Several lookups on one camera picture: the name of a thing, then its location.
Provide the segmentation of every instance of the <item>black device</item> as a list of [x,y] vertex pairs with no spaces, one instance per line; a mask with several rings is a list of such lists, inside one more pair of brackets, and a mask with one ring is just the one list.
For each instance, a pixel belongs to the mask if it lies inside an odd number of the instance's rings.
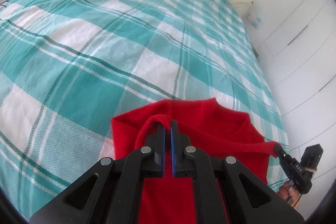
[[323,153],[320,144],[307,147],[301,162],[287,154],[279,144],[274,146],[274,150],[278,154],[282,169],[291,181],[290,185],[293,185],[300,194],[307,194],[311,189],[311,179]]
[[137,223],[143,180],[164,175],[165,147],[171,149],[173,176],[193,179],[197,223],[304,223],[295,209],[238,159],[209,157],[192,146],[189,137],[179,133],[176,121],[170,133],[159,123],[146,145],[126,158],[101,159],[29,223]]

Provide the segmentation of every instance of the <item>black cable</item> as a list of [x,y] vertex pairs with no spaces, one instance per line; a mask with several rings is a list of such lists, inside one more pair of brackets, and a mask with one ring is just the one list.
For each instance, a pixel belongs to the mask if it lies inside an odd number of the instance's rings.
[[296,201],[296,203],[294,204],[293,208],[296,206],[296,204],[299,202],[300,198],[302,197],[302,194],[299,196],[299,199]]

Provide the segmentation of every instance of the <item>triangular cutout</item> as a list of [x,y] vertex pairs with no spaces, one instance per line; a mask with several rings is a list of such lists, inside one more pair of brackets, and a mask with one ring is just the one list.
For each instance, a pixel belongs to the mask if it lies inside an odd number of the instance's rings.
[[98,176],[96,174],[89,177],[81,186],[79,186],[75,191],[73,191],[64,200],[66,204],[69,204],[78,210],[82,210],[90,196],[90,193],[96,183]]
[[239,174],[239,179],[244,187],[252,208],[258,208],[271,201],[271,198],[252,181],[250,181],[244,174]]

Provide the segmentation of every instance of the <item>teal and white checkered blanket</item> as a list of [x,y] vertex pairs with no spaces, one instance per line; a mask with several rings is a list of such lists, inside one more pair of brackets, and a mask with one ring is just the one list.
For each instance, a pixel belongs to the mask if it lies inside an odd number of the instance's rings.
[[[226,0],[0,0],[0,186],[29,218],[103,156],[110,119],[216,97],[288,147]],[[269,185],[285,179],[271,158]]]

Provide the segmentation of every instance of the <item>black bracket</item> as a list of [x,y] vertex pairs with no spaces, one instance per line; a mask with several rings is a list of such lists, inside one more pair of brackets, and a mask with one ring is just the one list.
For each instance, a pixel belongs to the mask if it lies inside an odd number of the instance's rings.
[[[103,158],[51,202],[36,212],[30,224],[135,224],[144,178],[164,175],[165,135],[162,124],[146,145],[126,158]],[[304,223],[303,217],[238,159],[209,157],[170,130],[172,169],[176,178],[191,177],[197,223]]]

